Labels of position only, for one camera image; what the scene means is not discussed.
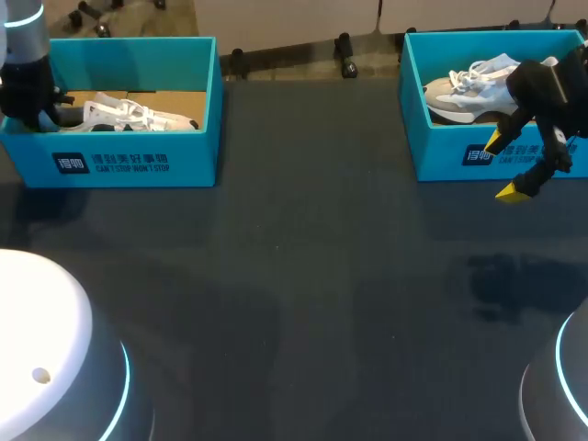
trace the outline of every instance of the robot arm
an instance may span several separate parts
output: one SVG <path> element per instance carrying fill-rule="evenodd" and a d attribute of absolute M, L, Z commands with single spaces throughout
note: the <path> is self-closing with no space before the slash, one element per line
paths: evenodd
<path fill-rule="evenodd" d="M 2 15 L 6 22 L 0 37 L 5 37 L 6 44 L 0 47 L 0 53 L 6 54 L 6 60 L 0 70 L 0 109 L 31 128 L 39 126 L 41 111 L 57 122 L 55 104 L 69 100 L 53 82 L 41 0 L 0 0 Z"/>
<path fill-rule="evenodd" d="M 544 143 L 543 158 L 496 195 L 505 202 L 518 202 L 536 196 L 556 171 L 569 173 L 567 140 L 588 138 L 588 40 L 555 66 L 522 62 L 506 85 L 518 110 L 498 124 L 486 152 L 499 154 L 532 118 Z"/>

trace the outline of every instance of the logo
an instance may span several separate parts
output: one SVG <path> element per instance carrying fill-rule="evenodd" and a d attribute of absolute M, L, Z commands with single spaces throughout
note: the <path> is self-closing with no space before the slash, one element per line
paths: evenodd
<path fill-rule="evenodd" d="M 466 149 L 466 154 L 463 156 L 462 165 L 490 165 L 492 164 L 493 156 L 484 151 L 485 145 L 471 144 Z"/>
<path fill-rule="evenodd" d="M 59 173 L 63 175 L 90 173 L 81 153 L 54 153 L 52 156 Z"/>

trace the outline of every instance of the cardboard box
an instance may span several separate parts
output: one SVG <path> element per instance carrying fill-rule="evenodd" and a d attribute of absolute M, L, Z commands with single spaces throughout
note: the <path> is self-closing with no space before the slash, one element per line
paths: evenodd
<path fill-rule="evenodd" d="M 443 126 L 433 124 L 424 101 L 423 85 L 468 70 L 477 60 L 501 53 L 511 58 L 543 61 L 563 58 L 583 43 L 575 30 L 431 32 L 407 34 L 401 63 L 399 95 L 404 128 L 419 181 L 510 179 L 528 170 L 541 155 L 543 142 L 537 125 L 527 124 L 521 136 L 492 157 L 483 149 L 496 124 Z M 570 147 L 571 173 L 556 177 L 588 176 L 588 141 L 577 138 Z"/>
<path fill-rule="evenodd" d="M 214 38 L 52 40 L 50 57 L 56 85 L 77 99 L 96 90 L 147 92 L 128 96 L 194 116 L 199 129 L 30 133 L 6 118 L 0 141 L 28 187 L 214 185 L 223 96 Z"/>

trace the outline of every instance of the glowing blue ring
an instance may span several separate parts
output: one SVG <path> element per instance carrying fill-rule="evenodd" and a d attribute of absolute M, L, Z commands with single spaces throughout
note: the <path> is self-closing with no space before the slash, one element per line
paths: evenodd
<path fill-rule="evenodd" d="M 30 16 L 29 18 L 25 18 L 24 20 L 19 21 L 9 21 L 8 23 L 4 24 L 5 28 L 20 28 L 21 26 L 26 26 L 29 23 L 32 23 L 37 18 L 43 15 L 43 5 L 40 6 L 39 11 L 34 16 Z"/>
<path fill-rule="evenodd" d="M 555 365 L 558 369 L 558 375 L 560 376 L 561 387 L 563 388 L 566 397 L 568 397 L 568 401 L 570 402 L 571 407 L 573 407 L 573 410 L 576 411 L 582 422 L 588 426 L 588 417 L 585 415 L 584 412 L 582 412 L 582 409 L 580 409 L 580 406 L 578 405 L 576 400 L 574 400 L 573 395 L 571 395 L 570 387 L 568 386 L 566 379 L 563 377 L 563 369 L 561 368 L 561 336 L 563 335 L 563 330 L 566 328 L 566 324 L 568 324 L 570 318 L 571 316 L 568 317 L 568 320 L 566 320 L 561 326 L 560 333 L 558 334 L 558 339 L 555 343 Z"/>
<path fill-rule="evenodd" d="M 125 403 L 127 402 L 127 397 L 129 396 L 129 385 L 130 385 L 129 357 L 127 356 L 127 351 L 125 350 L 125 346 L 122 343 L 120 344 L 120 346 L 122 347 L 122 354 L 125 356 L 125 368 L 126 368 L 126 374 L 127 374 L 125 377 L 125 389 L 122 391 L 122 398 L 120 399 L 119 408 L 115 412 L 114 417 L 112 417 L 112 421 L 108 425 L 106 432 L 102 436 L 100 436 L 100 439 L 98 439 L 98 441 L 107 441 L 110 434 L 112 434 L 112 431 L 114 430 L 114 428 L 117 426 L 117 423 L 119 422 L 120 416 L 122 415 L 122 411 L 125 408 Z"/>

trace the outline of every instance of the shoe sole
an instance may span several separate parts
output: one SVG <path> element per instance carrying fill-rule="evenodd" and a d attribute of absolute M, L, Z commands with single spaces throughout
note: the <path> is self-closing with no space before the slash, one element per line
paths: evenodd
<path fill-rule="evenodd" d="M 504 113 L 505 115 L 512 115 L 515 110 L 517 109 L 516 105 L 508 105 L 508 106 L 501 106 L 501 107 L 489 107 L 485 108 L 484 110 L 479 110 L 478 112 L 450 112 L 448 110 L 441 110 L 439 108 L 434 108 L 429 105 L 429 110 L 433 113 L 438 115 L 441 118 L 448 119 L 453 122 L 457 122 L 459 124 L 471 124 L 474 122 L 478 117 L 484 115 L 485 113 L 489 112 L 499 112 Z"/>

